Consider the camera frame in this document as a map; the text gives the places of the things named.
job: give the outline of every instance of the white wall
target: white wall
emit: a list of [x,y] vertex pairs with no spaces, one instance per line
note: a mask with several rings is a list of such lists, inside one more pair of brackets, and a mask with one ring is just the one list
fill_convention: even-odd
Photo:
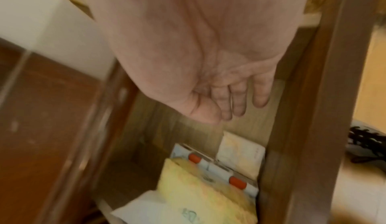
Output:
[[68,0],[0,0],[0,37],[104,79],[114,55],[95,22]]

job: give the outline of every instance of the skin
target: skin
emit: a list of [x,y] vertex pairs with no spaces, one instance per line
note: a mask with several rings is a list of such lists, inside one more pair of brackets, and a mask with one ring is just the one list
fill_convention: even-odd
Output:
[[194,120],[218,123],[269,99],[306,0],[88,0],[139,89]]

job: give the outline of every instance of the wooden furniture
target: wooden furniture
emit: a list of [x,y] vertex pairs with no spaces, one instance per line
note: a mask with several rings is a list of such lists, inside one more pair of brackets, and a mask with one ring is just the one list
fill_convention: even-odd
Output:
[[[50,175],[52,182],[39,197],[41,205],[19,220],[79,223],[91,196],[119,207],[155,187],[174,143],[213,156],[226,129],[267,146],[259,179],[260,223],[327,223],[377,4],[327,0],[311,43],[299,62],[278,73],[267,107],[249,105],[244,118],[217,126],[186,119],[141,93],[136,97],[136,87],[117,64],[84,110],[77,136],[68,140],[65,160],[57,165],[61,171]],[[130,174],[138,182],[130,181]]]

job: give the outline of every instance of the white surface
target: white surface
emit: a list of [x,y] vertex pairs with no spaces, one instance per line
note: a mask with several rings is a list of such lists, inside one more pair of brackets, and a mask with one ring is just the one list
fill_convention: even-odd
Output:
[[69,0],[0,0],[0,37],[104,79],[114,55],[95,22]]
[[191,224],[168,206],[157,191],[147,191],[111,214],[129,224]]
[[257,180],[265,148],[230,132],[224,131],[216,159],[244,176]]

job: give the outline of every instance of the palm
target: palm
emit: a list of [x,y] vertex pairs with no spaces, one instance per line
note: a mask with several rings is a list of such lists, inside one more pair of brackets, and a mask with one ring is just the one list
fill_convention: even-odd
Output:
[[149,97],[203,122],[268,101],[305,0],[90,0],[123,67]]

